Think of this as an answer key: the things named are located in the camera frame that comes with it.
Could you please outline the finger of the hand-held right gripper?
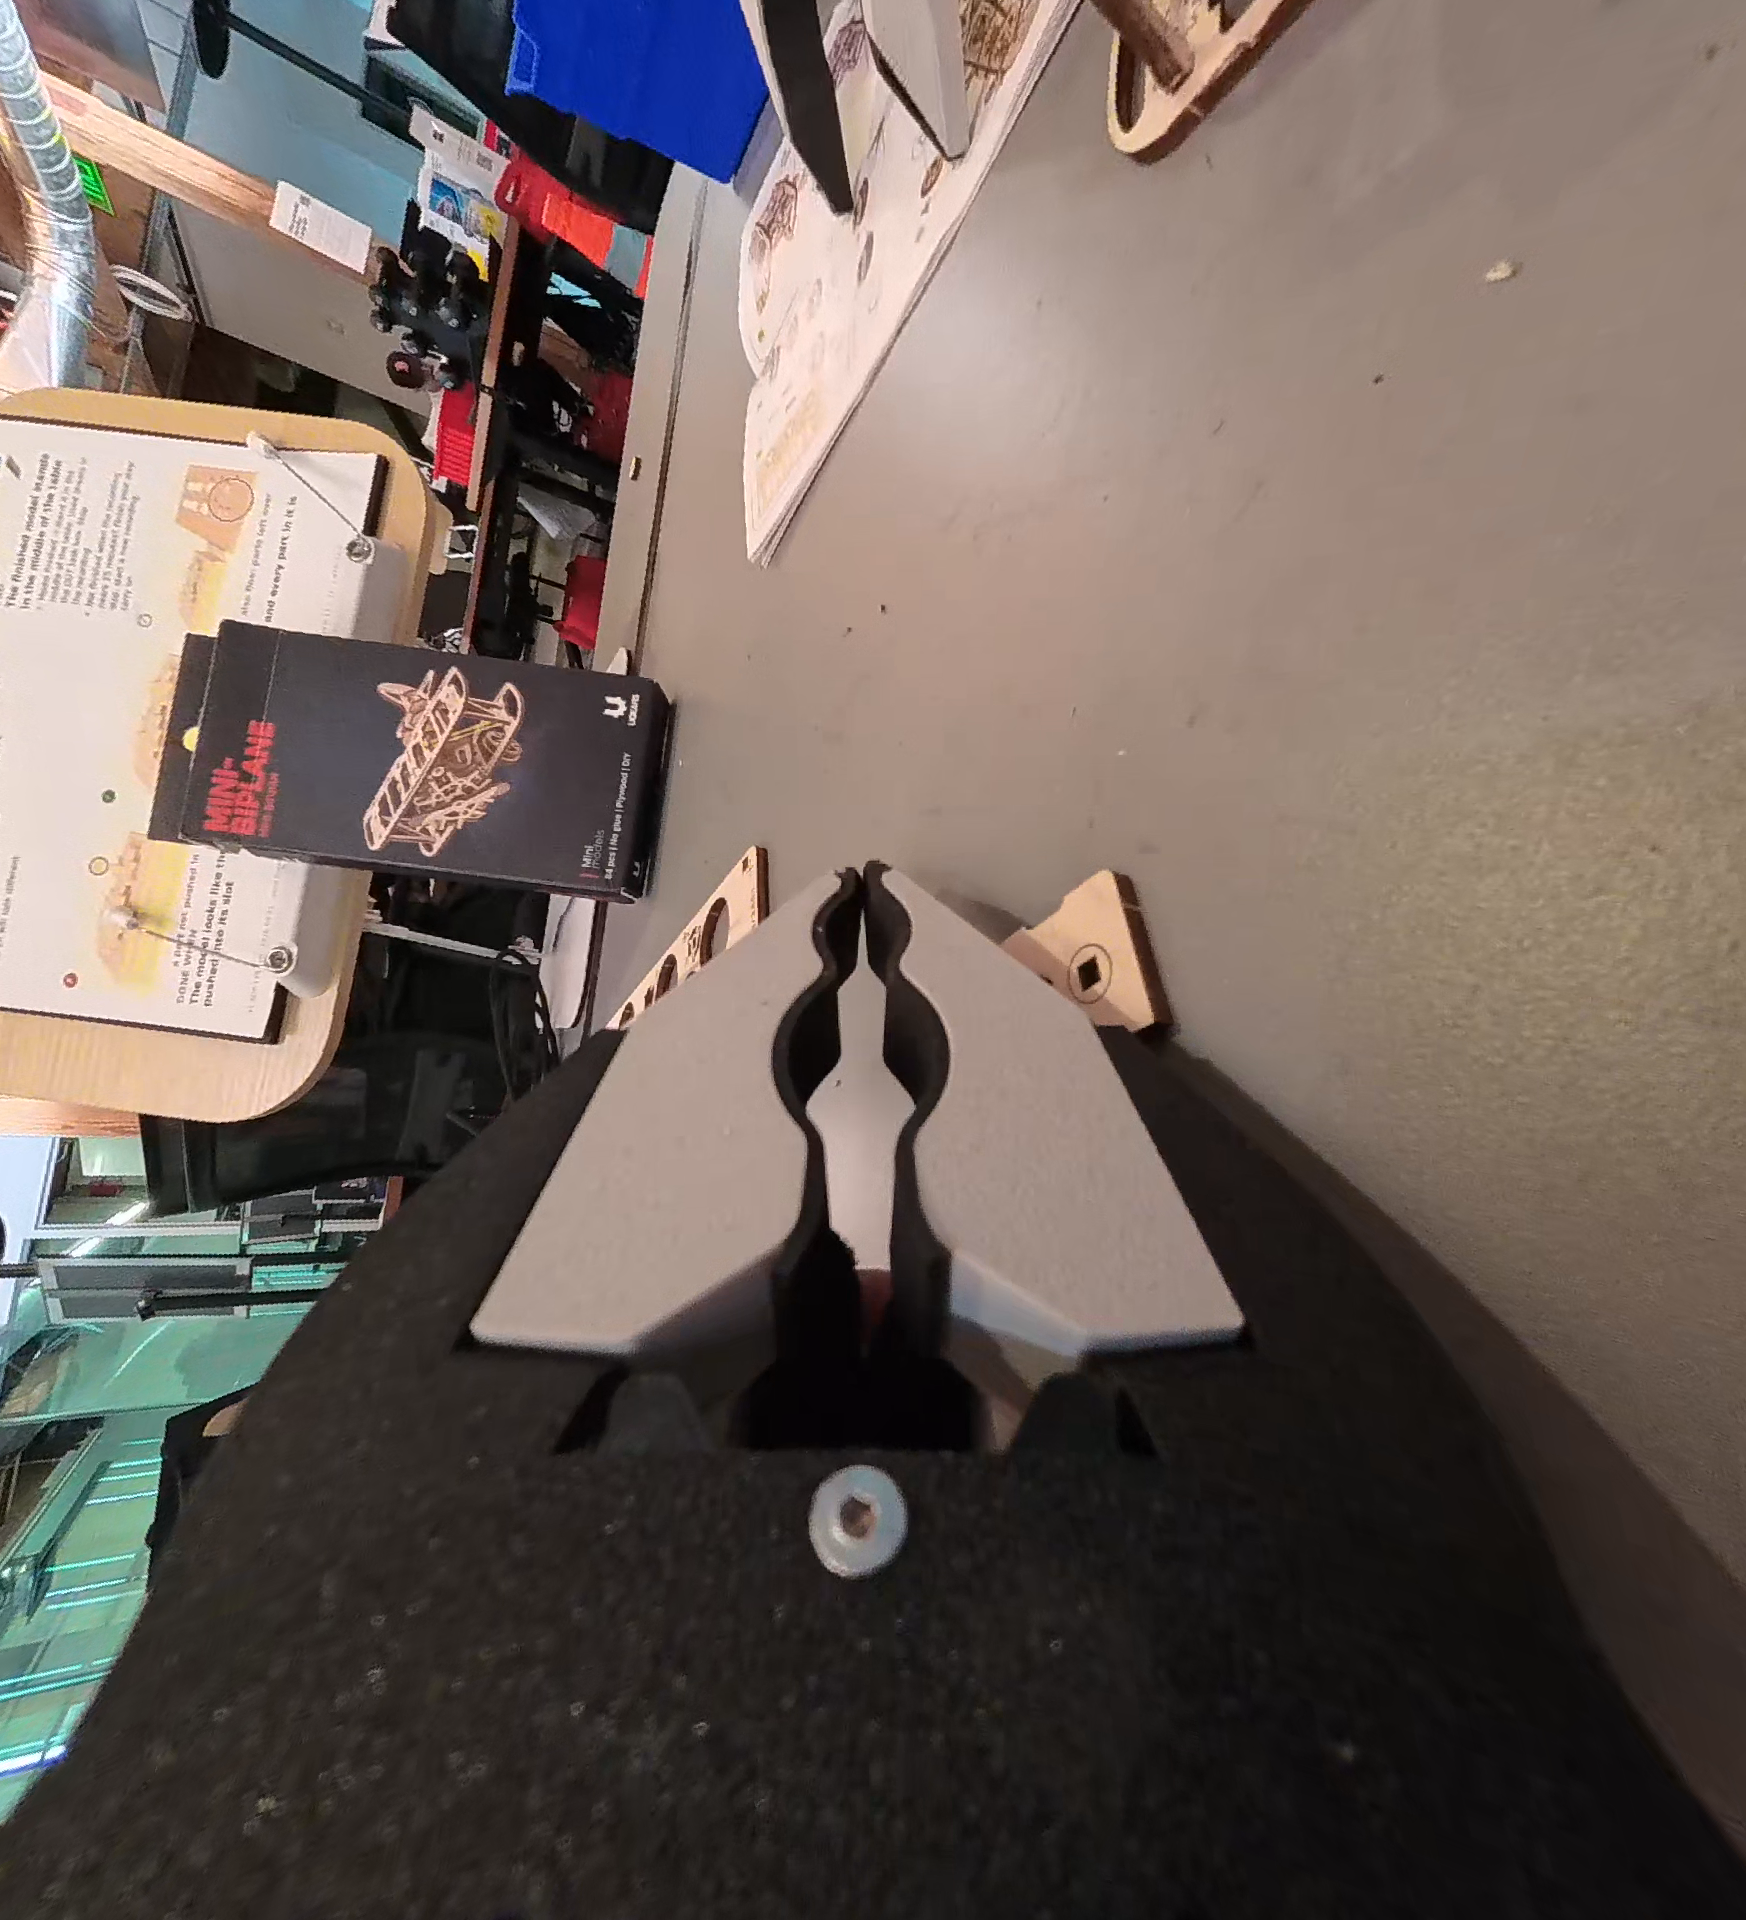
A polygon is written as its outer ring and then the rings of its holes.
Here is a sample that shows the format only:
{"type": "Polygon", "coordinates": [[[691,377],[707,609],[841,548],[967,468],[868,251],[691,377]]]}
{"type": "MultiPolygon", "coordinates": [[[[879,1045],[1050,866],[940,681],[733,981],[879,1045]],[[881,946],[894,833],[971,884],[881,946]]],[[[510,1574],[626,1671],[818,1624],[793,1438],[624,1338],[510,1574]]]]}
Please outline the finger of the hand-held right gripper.
{"type": "Polygon", "coordinates": [[[743,1],[769,105],[781,135],[812,176],[831,214],[854,212],[827,28],[836,1],[743,1]]]}
{"type": "Polygon", "coordinates": [[[958,1],[862,1],[870,56],[894,98],[945,159],[967,154],[967,104],[958,1]]]}

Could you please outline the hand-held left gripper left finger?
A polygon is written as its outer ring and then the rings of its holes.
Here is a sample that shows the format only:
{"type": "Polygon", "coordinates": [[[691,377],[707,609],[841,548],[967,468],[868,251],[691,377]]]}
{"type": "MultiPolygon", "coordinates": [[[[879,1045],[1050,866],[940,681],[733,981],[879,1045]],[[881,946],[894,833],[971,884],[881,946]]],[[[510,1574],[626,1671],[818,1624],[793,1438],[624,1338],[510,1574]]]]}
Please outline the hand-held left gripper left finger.
{"type": "Polygon", "coordinates": [[[588,1367],[557,1429],[864,1439],[862,1285],[812,1100],[841,1057],[864,877],[797,892],[614,1035],[472,1338],[588,1367]]]}

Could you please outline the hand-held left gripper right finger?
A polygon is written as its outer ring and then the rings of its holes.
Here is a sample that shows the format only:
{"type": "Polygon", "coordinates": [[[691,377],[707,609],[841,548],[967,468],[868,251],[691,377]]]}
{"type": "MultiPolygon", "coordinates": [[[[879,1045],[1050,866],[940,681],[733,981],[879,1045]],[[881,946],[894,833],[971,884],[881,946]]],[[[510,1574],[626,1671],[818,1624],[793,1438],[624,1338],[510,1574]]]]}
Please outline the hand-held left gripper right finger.
{"type": "Polygon", "coordinates": [[[977,925],[865,863],[896,1123],[870,1371],[894,1427],[989,1450],[993,1413],[1107,1364],[1227,1352],[1246,1313],[1096,1027],[977,925]]]}

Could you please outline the wooden biplane model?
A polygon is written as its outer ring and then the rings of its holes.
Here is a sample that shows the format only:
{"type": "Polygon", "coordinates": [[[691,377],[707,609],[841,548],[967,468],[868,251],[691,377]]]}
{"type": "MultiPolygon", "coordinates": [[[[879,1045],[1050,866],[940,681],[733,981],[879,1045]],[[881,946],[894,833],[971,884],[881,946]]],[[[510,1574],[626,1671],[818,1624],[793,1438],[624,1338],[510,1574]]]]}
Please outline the wooden biplane model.
{"type": "Polygon", "coordinates": [[[1310,1],[1098,1],[1112,29],[1104,125],[1141,165],[1171,155],[1310,1]]]}

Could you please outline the grey desk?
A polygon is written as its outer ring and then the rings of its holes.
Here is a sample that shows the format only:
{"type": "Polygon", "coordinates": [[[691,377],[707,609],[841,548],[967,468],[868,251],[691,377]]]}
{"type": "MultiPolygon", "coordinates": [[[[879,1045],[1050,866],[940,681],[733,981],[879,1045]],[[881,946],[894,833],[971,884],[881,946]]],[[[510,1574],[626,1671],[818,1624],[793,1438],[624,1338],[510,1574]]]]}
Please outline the grey desk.
{"type": "Polygon", "coordinates": [[[649,901],[1134,882],[1182,1040],[1416,1240],[1746,1600],[1746,3],[1310,3],[1167,157],[1082,7],[776,555],[750,194],[671,179],[609,609],[649,901]],[[1502,257],[1519,273],[1484,284],[1502,257]]]}

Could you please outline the blue plastic bin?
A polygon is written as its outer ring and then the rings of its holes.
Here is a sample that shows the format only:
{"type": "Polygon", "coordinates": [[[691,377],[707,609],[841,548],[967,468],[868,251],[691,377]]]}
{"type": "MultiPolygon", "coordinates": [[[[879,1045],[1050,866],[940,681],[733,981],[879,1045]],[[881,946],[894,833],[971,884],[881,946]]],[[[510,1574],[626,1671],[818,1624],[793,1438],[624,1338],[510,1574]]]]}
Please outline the blue plastic bin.
{"type": "Polygon", "coordinates": [[[767,101],[740,1],[514,1],[506,90],[729,182],[767,101]]]}

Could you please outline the small wooden offcut piece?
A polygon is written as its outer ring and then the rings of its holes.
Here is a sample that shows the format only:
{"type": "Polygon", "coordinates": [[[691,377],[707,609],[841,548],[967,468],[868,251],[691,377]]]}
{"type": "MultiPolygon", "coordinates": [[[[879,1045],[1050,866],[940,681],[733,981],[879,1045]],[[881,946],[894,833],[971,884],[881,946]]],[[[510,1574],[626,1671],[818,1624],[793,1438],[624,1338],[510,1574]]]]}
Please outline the small wooden offcut piece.
{"type": "Polygon", "coordinates": [[[1018,925],[1002,949],[1098,1027],[1134,1035],[1173,1029],[1173,1008],[1130,876],[1100,868],[1039,924],[1018,925]]]}

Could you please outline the wooden sheet with round holes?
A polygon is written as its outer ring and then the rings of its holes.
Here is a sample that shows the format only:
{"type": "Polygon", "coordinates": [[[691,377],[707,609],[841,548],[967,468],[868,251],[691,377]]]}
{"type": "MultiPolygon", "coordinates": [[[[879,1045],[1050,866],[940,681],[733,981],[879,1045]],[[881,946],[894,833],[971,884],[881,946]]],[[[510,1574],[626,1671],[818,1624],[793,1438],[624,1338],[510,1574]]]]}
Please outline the wooden sheet with round holes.
{"type": "Polygon", "coordinates": [[[754,841],[741,849],[638,985],[607,1011],[604,1029],[628,1027],[671,989],[702,974],[725,948],[755,932],[769,911],[769,856],[764,844],[754,841]]]}

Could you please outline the white instruction booklet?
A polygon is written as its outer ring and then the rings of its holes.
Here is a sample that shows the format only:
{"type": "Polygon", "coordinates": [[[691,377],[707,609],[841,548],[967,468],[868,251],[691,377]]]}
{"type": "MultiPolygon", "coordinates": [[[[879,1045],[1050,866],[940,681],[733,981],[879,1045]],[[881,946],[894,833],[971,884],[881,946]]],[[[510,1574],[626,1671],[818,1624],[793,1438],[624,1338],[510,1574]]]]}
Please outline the white instruction booklet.
{"type": "Polygon", "coordinates": [[[740,461],[751,564],[769,562],[886,366],[1078,5],[955,12],[969,128],[961,154],[941,154],[879,71],[865,5],[838,3],[820,44],[845,206],[829,203],[784,135],[747,212],[736,311],[754,371],[740,461]]]}

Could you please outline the white paper sign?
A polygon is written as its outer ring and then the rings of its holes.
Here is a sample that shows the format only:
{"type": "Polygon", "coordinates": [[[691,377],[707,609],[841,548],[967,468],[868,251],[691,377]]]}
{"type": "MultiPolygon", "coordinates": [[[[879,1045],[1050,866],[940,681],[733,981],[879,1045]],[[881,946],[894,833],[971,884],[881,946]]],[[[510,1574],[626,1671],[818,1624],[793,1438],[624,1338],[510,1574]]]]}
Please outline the white paper sign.
{"type": "Polygon", "coordinates": [[[309,190],[280,179],[267,227],[353,278],[363,278],[376,246],[374,229],[309,190]]]}

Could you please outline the black biplane product box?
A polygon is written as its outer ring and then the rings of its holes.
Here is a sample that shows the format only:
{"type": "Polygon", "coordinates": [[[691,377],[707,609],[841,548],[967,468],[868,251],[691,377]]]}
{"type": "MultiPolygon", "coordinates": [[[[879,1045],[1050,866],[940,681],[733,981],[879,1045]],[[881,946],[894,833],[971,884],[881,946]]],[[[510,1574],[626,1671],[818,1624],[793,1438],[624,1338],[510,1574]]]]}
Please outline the black biplane product box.
{"type": "Polygon", "coordinates": [[[646,677],[227,619],[179,652],[147,833],[632,901],[671,731],[646,677]]]}

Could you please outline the wooden instruction board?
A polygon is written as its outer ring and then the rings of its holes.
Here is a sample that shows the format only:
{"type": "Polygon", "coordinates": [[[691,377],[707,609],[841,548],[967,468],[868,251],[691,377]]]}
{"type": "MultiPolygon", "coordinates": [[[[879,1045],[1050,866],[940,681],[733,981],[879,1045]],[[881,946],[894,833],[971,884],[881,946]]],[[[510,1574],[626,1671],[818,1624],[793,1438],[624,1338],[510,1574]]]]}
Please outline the wooden instruction board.
{"type": "Polygon", "coordinates": [[[188,636],[414,644],[445,510],[388,433],[226,404],[0,404],[0,1097],[199,1122],[332,1062],[366,882],[155,838],[188,636]]]}

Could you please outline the silver flexible duct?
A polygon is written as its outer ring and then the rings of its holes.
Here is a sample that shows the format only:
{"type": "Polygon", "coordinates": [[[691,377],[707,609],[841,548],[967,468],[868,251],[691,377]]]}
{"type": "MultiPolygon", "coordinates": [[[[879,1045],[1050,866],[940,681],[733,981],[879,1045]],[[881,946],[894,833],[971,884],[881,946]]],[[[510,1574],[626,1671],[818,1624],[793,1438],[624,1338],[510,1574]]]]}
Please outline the silver flexible duct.
{"type": "Polygon", "coordinates": [[[23,288],[0,340],[0,399],[83,388],[101,254],[20,7],[0,1],[0,155],[26,234],[23,288]]]}

